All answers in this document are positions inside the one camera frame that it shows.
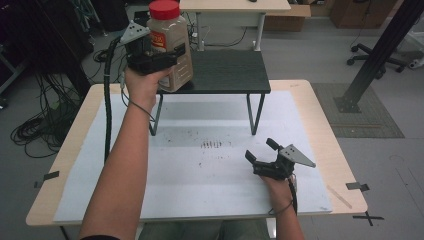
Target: right hand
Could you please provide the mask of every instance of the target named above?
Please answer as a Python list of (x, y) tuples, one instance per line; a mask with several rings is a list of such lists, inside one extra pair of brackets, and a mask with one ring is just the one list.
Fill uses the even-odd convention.
[(270, 198), (271, 198), (271, 206), (274, 211), (279, 211), (287, 207), (291, 201), (293, 200), (289, 181), (288, 180), (275, 180), (273, 178), (260, 176), (261, 179), (268, 186)]

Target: hand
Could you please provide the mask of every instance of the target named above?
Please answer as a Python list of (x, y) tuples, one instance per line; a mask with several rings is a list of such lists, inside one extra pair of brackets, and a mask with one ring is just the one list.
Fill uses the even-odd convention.
[(125, 83), (131, 101), (143, 107), (149, 113), (156, 104), (156, 92), (159, 80), (169, 75), (172, 68), (168, 68), (149, 75), (140, 75), (130, 68), (125, 69)]
[(268, 186), (271, 206), (274, 211), (279, 211), (290, 204), (293, 198), (290, 192), (288, 180), (275, 180), (273, 178), (263, 176), (261, 176), (261, 179)]

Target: floor mat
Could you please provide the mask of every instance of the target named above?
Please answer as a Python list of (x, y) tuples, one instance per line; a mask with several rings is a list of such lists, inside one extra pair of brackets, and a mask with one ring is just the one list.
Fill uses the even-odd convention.
[(336, 137), (404, 138), (389, 112), (369, 87), (358, 102), (360, 113), (340, 113), (334, 102), (350, 84), (313, 83), (312, 87)]

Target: jar label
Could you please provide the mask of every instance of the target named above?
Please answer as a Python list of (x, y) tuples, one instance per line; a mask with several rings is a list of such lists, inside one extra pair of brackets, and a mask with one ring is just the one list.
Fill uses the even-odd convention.
[(151, 31), (150, 37), (152, 39), (152, 48), (157, 52), (166, 52), (166, 38), (165, 34), (160, 32)]

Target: plastic jar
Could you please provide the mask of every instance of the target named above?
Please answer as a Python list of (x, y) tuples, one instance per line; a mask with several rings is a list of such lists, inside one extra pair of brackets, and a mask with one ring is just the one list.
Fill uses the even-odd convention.
[(161, 89), (175, 92), (193, 78), (187, 22), (180, 16), (178, 2), (171, 0), (153, 1), (149, 4), (151, 19), (147, 21), (150, 29), (152, 51), (170, 52), (184, 44), (186, 53), (177, 59), (172, 73), (159, 81)]

